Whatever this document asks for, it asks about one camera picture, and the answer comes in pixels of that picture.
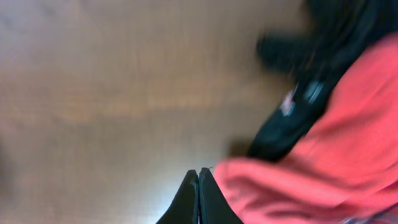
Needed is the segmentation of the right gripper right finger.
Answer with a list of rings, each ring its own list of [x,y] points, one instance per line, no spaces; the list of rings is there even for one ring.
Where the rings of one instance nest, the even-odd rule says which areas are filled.
[[[199,189],[200,224],[243,224],[228,205],[209,168],[200,171]]]

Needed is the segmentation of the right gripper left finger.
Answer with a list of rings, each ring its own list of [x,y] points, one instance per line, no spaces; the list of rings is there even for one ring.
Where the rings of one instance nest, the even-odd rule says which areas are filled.
[[[189,170],[167,211],[157,224],[198,224],[199,186],[195,170]]]

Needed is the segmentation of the orange printed t-shirt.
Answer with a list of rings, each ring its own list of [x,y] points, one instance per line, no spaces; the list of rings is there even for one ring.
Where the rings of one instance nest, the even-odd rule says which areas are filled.
[[[244,223],[396,223],[397,35],[360,56],[284,159],[229,159],[214,177]]]

